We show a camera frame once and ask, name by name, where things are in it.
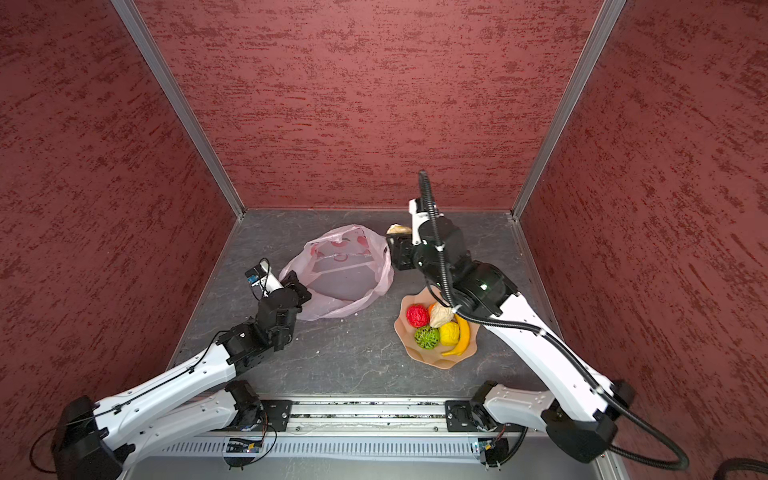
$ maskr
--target red wall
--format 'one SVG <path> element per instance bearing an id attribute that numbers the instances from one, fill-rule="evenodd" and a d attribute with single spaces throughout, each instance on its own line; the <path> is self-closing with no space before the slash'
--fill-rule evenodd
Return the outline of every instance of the red wall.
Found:
<path id="1" fill-rule="evenodd" d="M 137 0 L 248 207 L 509 209 L 601 0 Z"/>
<path id="2" fill-rule="evenodd" d="M 64 404 L 164 370 L 233 214 L 108 0 L 0 29 L 0 477 L 36 478 Z"/>
<path id="3" fill-rule="evenodd" d="M 688 475 L 628 462 L 636 480 L 768 460 L 766 20 L 629 1 L 525 211 L 566 340 L 690 455 Z"/>

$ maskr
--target pink plastic bag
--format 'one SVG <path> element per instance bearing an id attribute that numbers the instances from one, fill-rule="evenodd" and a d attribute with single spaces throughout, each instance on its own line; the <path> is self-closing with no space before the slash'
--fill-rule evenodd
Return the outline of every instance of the pink plastic bag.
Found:
<path id="1" fill-rule="evenodd" d="M 359 312 L 384 295 L 395 276 L 386 238 L 362 225 L 339 227 L 307 242 L 280 272 L 280 279 L 291 270 L 312 293 L 299 320 Z"/>

